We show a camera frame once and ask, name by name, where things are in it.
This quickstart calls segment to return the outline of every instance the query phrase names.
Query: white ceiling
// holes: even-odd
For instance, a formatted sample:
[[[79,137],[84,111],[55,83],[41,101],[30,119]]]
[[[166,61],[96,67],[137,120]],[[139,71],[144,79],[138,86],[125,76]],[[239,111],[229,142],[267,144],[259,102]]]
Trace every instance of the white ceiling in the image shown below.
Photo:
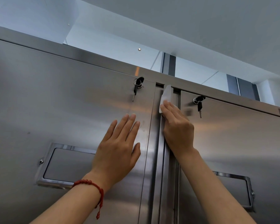
[[[280,75],[280,0],[84,0]]]

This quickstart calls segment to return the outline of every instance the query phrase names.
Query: stainless steel door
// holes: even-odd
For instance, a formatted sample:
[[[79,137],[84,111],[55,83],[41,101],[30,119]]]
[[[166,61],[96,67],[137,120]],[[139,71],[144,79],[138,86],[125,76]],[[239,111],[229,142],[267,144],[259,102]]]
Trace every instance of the stainless steel door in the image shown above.
[[[0,223],[28,223],[66,192],[33,185],[50,143],[96,149],[125,113],[141,121],[141,156],[96,222],[138,222],[156,84],[145,80],[132,102],[135,78],[0,41]]]
[[[181,92],[181,109],[195,127],[194,147],[213,171],[250,177],[256,210],[250,215],[257,223],[280,223],[280,117],[206,98],[200,119],[191,105],[196,96]],[[240,192],[239,184],[232,187]],[[207,223],[182,171],[178,219]]]

